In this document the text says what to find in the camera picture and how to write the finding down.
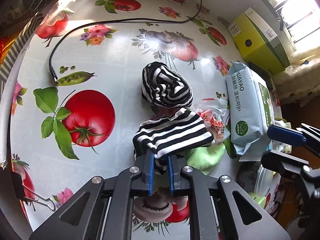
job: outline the black cable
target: black cable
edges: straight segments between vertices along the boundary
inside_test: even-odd
[[[98,25],[98,24],[106,24],[106,23],[120,23],[120,22],[128,22],[128,21],[140,21],[140,20],[143,20],[143,21],[148,21],[148,22],[160,22],[160,23],[175,23],[175,24],[182,24],[182,23],[186,23],[188,21],[191,21],[193,20],[194,18],[196,18],[198,16],[198,14],[200,13],[201,11],[201,7],[202,7],[202,0],[200,0],[200,6],[199,6],[199,10],[198,12],[193,16],[193,17],[190,17],[188,18],[187,20],[184,20],[184,21],[171,21],[171,20],[158,20],[158,19],[151,19],[151,18],[129,18],[129,19],[119,19],[119,20],[109,20],[109,21],[100,21],[100,22],[92,22],[92,23],[88,23],[88,24],[84,24],[84,25],[81,25],[81,26],[78,26],[76,28],[74,28],[73,30],[69,31],[67,34],[65,34],[61,40],[56,44],[56,46],[54,46],[50,56],[49,56],[49,70],[50,70],[50,73],[52,75],[52,78],[54,79],[54,81],[58,84],[57,80],[58,80],[58,77],[57,77],[57,74],[56,72],[54,71],[53,67],[52,67],[52,56],[54,54],[54,52],[56,51],[57,47],[60,45],[60,43],[69,35],[71,34],[72,32],[76,31],[76,30],[79,30],[79,29],[82,29],[82,28],[85,28],[85,27],[89,27],[89,26],[92,26],[92,25]]]

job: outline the green cloth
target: green cloth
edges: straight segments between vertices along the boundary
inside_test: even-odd
[[[266,197],[257,197],[254,192],[250,192],[249,195],[262,207],[266,205],[267,198]]]
[[[186,158],[188,165],[202,171],[204,175],[208,175],[221,160],[225,149],[224,144],[221,143],[219,145],[186,150],[179,154]]]

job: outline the yellow box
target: yellow box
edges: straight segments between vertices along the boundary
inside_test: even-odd
[[[251,8],[241,14],[228,30],[242,58],[276,75],[290,65],[274,30]]]

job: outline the striped cloth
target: striped cloth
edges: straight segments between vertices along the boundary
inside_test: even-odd
[[[165,108],[189,107],[192,89],[177,72],[161,62],[148,64],[142,71],[142,97]]]
[[[202,118],[184,108],[172,117],[143,122],[132,141],[136,156],[146,154],[149,148],[156,159],[214,143]]]

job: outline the printed flower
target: printed flower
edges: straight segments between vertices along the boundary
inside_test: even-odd
[[[176,19],[177,17],[180,17],[180,13],[176,12],[170,7],[159,7],[159,12],[165,14],[167,17],[171,17]]]
[[[89,38],[89,35],[90,35],[90,33],[83,33],[83,34],[81,34],[80,40],[81,40],[81,41],[87,41],[88,38]]]
[[[100,45],[103,42],[104,38],[94,37],[89,39],[91,45]]]
[[[104,38],[112,39],[112,33],[117,30],[110,29],[104,24],[98,24],[94,27],[84,29],[84,33],[81,34],[81,41],[85,41],[88,45],[100,45]]]
[[[22,86],[18,83],[16,83],[16,86],[14,87],[14,92],[13,92],[13,100],[12,102],[15,103],[17,101],[17,95],[19,91],[21,90]]]
[[[200,4],[196,4],[197,9],[199,10],[200,8]],[[203,5],[201,6],[201,12],[205,15],[210,14],[210,10],[206,7],[204,7]]]
[[[57,207],[57,208],[59,208],[59,207],[62,206],[62,203],[61,203],[61,202],[57,202],[57,203],[55,203],[55,204],[56,204],[56,207]]]
[[[11,106],[11,115],[14,115],[17,105],[22,104],[22,96],[27,92],[26,88],[23,88],[17,81],[16,86],[14,87],[12,106]]]
[[[98,24],[95,27],[90,27],[89,33],[91,35],[95,35],[95,37],[103,38],[104,35],[110,30],[111,29],[106,27],[104,24]]]
[[[230,65],[225,62],[221,56],[213,58],[216,68],[221,72],[223,76],[227,75]]]
[[[73,192],[68,187],[66,187],[64,191],[62,191],[61,193],[57,194],[57,198],[62,204],[67,202],[67,200],[72,196],[73,196]]]

